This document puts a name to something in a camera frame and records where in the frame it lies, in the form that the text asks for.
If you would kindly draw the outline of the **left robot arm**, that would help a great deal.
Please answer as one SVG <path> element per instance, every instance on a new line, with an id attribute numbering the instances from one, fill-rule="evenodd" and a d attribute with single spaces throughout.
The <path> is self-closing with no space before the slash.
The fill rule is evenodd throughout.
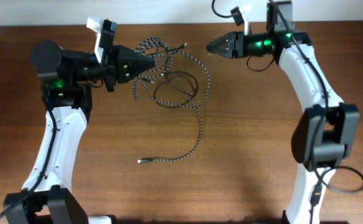
<path id="1" fill-rule="evenodd" d="M 0 219 L 8 223 L 115 223 L 114 215 L 88 215 L 72 193 L 81 137 L 92 110 L 92 83 L 108 92 L 155 66 L 152 57 L 122 45 L 105 44 L 100 56 L 65 50 L 51 40 L 34 45 L 32 63 L 46 109 L 40 149 L 20 192 L 9 193 Z"/>

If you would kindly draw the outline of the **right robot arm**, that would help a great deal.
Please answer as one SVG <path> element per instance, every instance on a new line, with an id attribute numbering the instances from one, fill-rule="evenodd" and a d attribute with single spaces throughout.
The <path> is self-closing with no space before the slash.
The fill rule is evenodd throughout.
<path id="1" fill-rule="evenodd" d="M 333 90 L 315 56 L 309 35 L 297 31 L 291 1 L 269 1 L 266 32 L 253 34 L 247 15 L 250 7 L 235 7 L 230 17 L 242 32 L 229 32 L 212 40 L 208 52 L 236 59 L 271 55 L 293 86 L 302 109 L 302 116 L 292 135 L 291 149 L 297 163 L 297 176 L 292 199 L 283 211 L 282 223 L 319 223 L 324 193 L 358 193 L 330 185 L 341 162 L 348 158 L 356 135 L 359 110 L 346 104 Z"/>

